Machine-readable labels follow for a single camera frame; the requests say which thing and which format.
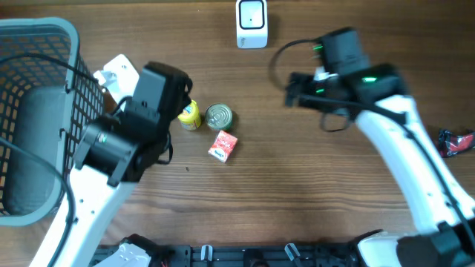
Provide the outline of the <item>yellow lidded jar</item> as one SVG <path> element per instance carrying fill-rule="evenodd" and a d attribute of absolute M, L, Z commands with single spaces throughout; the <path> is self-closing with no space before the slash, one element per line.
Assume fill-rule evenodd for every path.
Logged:
<path fill-rule="evenodd" d="M 177 117 L 182 127 L 188 131 L 193 131 L 201 126 L 201 115 L 197 103 L 192 100 L 189 105 L 184 107 L 181 114 Z"/>

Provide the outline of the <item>green tin can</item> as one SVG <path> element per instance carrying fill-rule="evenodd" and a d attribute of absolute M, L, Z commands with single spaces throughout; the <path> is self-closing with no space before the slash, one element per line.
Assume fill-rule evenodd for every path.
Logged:
<path fill-rule="evenodd" d="M 232 126 L 233 113 L 228 105 L 215 103 L 206 109 L 205 119 L 213 131 L 227 131 Z"/>

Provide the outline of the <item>red white small carton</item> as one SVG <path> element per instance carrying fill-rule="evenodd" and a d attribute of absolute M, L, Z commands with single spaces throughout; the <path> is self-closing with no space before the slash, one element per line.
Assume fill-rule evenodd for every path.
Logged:
<path fill-rule="evenodd" d="M 214 156 L 221 162 L 226 162 L 230 154 L 233 152 L 237 142 L 237 137 L 232 136 L 230 133 L 225 131 L 219 131 L 214 143 L 208 150 L 208 154 Z"/>

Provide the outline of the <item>dark snack packet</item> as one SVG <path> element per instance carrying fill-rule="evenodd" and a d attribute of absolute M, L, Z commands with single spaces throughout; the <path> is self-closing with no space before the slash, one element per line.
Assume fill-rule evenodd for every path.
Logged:
<path fill-rule="evenodd" d="M 446 129 L 439 131 L 438 152 L 442 158 L 456 156 L 472 148 L 474 148 L 474 131 L 464 135 L 456 135 Z"/>

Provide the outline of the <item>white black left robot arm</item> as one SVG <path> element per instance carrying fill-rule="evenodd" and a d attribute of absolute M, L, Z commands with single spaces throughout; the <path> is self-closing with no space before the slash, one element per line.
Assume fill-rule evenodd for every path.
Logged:
<path fill-rule="evenodd" d="M 170 124 L 190 104 L 184 71 L 149 62 L 125 107 L 90 121 L 73 156 L 65 198 L 32 266 L 87 266 L 105 230 L 147 168 L 168 164 Z"/>

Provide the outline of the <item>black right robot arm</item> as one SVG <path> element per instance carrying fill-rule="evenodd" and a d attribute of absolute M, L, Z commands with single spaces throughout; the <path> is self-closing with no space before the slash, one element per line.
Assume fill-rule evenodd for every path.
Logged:
<path fill-rule="evenodd" d="M 347 116 L 376 147 L 404 194 L 416 233 L 363 238 L 357 247 L 367 266 L 474 263 L 474 199 L 434 148 L 394 66 L 346 75 L 292 73 L 285 103 Z"/>

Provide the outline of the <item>white barcode scanner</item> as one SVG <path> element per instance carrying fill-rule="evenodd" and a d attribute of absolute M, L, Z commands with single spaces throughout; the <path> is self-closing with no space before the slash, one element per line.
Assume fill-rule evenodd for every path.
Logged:
<path fill-rule="evenodd" d="M 238 48 L 261 49 L 267 46 L 269 23 L 266 0 L 237 0 L 235 20 Z"/>

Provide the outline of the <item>grey plastic basket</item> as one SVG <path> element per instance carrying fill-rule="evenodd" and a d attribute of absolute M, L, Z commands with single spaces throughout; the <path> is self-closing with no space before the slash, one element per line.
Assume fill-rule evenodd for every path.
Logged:
<path fill-rule="evenodd" d="M 24 226 L 61 201 L 82 128 L 104 97 L 61 18 L 1 20 L 1 225 Z"/>

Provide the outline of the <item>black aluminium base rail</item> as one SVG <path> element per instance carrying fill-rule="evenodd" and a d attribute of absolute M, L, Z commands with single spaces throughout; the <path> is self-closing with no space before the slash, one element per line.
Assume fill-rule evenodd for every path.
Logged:
<path fill-rule="evenodd" d="M 190 245 L 167 245 L 163 247 L 168 254 L 160 266 L 244 266 L 246 246 L 215 246 L 212 258 L 207 260 L 204 247 Z M 338 267 L 362 266 L 361 259 L 348 243 L 324 243 L 299 245 L 254 246 L 270 266 L 312 266 Z"/>

